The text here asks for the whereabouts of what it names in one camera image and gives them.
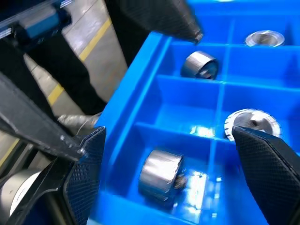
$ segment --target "tray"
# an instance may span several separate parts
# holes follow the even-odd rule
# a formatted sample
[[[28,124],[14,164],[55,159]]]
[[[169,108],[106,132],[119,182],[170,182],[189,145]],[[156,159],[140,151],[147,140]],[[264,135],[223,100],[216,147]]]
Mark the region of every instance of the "tray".
[[[101,189],[91,219],[103,225],[266,225],[224,137],[228,115],[263,110],[300,151],[300,16],[295,1],[191,0],[205,36],[195,46],[151,33],[98,125],[107,127]],[[279,47],[244,44],[258,30],[285,36]],[[183,78],[185,58],[201,50],[218,59],[214,81]],[[143,163],[155,147],[185,156],[187,188],[171,210],[138,193]]]

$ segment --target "blue plastic bin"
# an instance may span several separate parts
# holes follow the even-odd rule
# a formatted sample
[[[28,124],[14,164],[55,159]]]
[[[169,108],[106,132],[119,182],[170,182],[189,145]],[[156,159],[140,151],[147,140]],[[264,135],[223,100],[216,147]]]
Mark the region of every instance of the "blue plastic bin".
[[[266,111],[280,123],[285,142],[300,150],[300,4],[190,4],[203,25],[203,41],[195,46],[151,33],[98,121],[108,131],[91,215],[98,223],[267,224],[246,185],[235,143],[224,138],[224,121],[234,111]],[[285,45],[246,46],[247,35],[258,30],[282,33]],[[218,59],[216,80],[180,76],[196,50]],[[188,185],[171,210],[148,202],[137,189],[143,163],[157,146],[185,156]]]

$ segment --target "concrete floor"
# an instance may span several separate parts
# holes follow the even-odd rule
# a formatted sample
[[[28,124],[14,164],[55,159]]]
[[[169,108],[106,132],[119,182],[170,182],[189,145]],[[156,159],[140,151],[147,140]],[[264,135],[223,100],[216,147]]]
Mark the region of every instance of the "concrete floor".
[[[90,72],[98,95],[108,101],[127,70],[127,66],[102,0],[78,0],[67,6],[73,23],[63,33]],[[26,63],[48,96],[56,115],[82,114],[66,92],[41,67],[25,56]],[[0,133],[0,168],[18,140]]]

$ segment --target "gray floor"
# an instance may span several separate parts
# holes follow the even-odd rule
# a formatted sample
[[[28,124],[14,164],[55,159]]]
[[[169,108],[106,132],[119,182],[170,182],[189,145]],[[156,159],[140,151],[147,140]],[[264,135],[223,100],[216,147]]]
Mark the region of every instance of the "gray floor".
[[[67,8],[72,15],[73,24],[63,33],[78,56],[84,50],[89,52],[84,63],[90,72],[91,83],[99,96],[108,101],[118,88],[127,66],[112,25],[99,36],[99,33],[103,33],[103,25],[109,19],[106,7],[102,0],[77,0]],[[101,39],[93,46],[95,37]],[[25,59],[45,95],[59,95],[53,98],[52,108],[56,115],[82,114],[65,91],[61,94],[57,91],[60,88],[56,81],[44,69],[28,56]],[[14,137],[0,133],[0,167],[16,143]]]

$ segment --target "yellow floor line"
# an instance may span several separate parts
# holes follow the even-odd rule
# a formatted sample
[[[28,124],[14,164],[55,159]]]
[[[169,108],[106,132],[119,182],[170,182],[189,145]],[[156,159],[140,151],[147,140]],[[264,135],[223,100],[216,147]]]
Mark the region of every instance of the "yellow floor line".
[[[109,26],[112,24],[110,18],[108,18],[105,23],[101,26],[101,28],[98,30],[96,35],[93,37],[93,39],[89,42],[89,44],[85,47],[85,49],[81,52],[79,55],[79,58],[81,61],[85,61],[91,51],[95,48],[96,44],[100,41],[100,39],[103,37],[103,35],[106,33]],[[51,93],[48,96],[48,102],[51,106],[54,105],[54,103],[57,101],[59,96],[62,94],[64,89],[57,84],[56,87],[51,91]],[[14,143],[9,147],[5,155],[0,159],[0,166],[5,162],[5,160],[8,158],[10,153],[13,151],[15,146],[18,144],[19,139],[16,139]]]

